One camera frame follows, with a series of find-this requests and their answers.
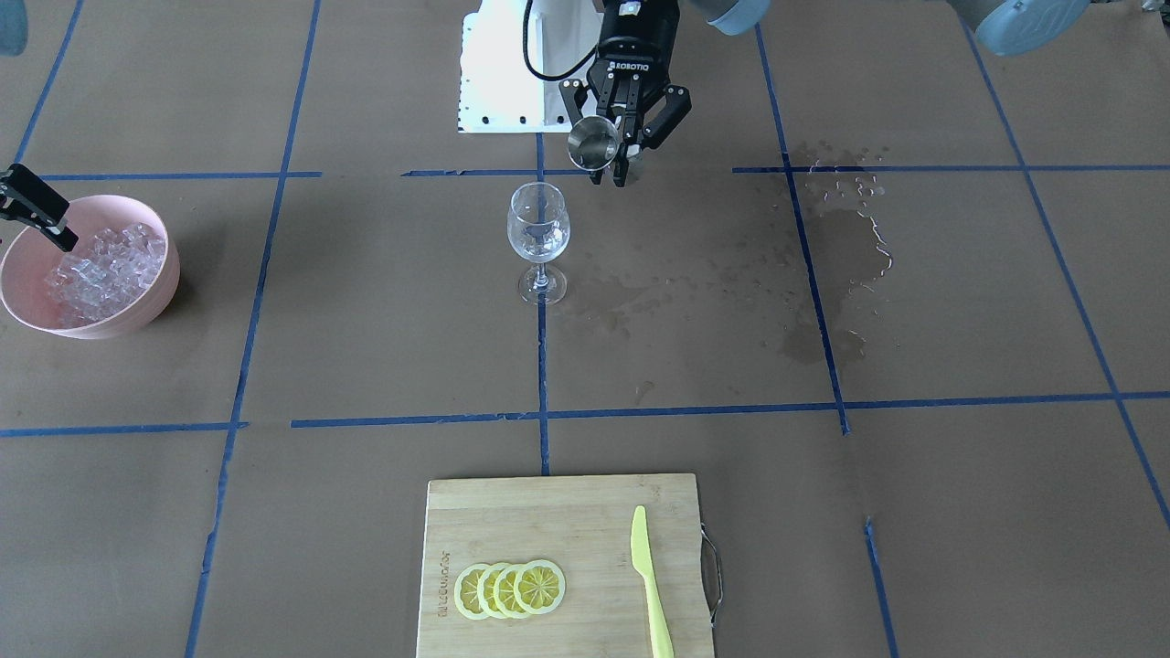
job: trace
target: black cable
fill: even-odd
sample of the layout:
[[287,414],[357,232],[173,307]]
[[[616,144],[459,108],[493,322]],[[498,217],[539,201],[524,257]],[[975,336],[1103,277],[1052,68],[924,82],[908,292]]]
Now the black cable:
[[521,39],[521,41],[523,42],[523,48],[524,48],[524,66],[528,67],[529,73],[531,73],[532,75],[545,82],[558,82],[576,73],[577,69],[584,67],[590,61],[590,59],[593,57],[593,53],[597,52],[597,46],[590,48],[589,53],[586,53],[585,56],[581,57],[581,61],[577,62],[573,66],[573,68],[566,70],[560,75],[546,75],[532,68],[532,61],[528,57],[528,19],[531,15],[532,15],[532,0],[528,0],[528,2],[524,4],[524,26],[521,30],[524,36]]

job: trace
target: robotiq logo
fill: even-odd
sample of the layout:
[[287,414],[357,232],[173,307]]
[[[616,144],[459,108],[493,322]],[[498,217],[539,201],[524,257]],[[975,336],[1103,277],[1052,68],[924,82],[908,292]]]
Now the robotiq logo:
[[610,70],[640,70],[649,73],[649,64],[636,64],[634,62],[610,62]]

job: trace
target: wine glass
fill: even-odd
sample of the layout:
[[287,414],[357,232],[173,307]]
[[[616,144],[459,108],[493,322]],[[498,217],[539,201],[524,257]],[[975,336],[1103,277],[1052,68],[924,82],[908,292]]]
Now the wine glass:
[[548,183],[526,183],[512,193],[508,210],[508,241],[524,260],[534,262],[516,289],[528,303],[555,304],[565,296],[565,274],[546,265],[569,245],[565,196]]

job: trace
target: pink bowl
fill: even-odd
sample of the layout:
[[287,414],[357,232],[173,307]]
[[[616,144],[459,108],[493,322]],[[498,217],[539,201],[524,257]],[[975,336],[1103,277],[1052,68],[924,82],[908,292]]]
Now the pink bowl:
[[61,309],[49,297],[44,277],[61,262],[56,248],[34,228],[26,228],[13,240],[0,260],[0,300],[16,320],[41,331],[70,338],[112,338],[140,329],[163,313],[171,303],[179,285],[179,254],[166,234],[163,220],[146,204],[113,194],[83,197],[70,201],[66,212],[68,227],[77,234],[78,244],[103,228],[122,231],[133,224],[144,224],[166,241],[163,269],[154,283],[130,306],[115,315],[83,327],[61,325]]

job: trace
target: glass stem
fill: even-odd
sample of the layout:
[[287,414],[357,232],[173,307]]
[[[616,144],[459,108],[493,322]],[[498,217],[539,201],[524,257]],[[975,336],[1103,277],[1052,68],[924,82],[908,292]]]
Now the glass stem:
[[532,287],[538,292],[544,292],[549,287],[549,276],[544,273],[543,262],[536,265],[536,281],[532,281]]

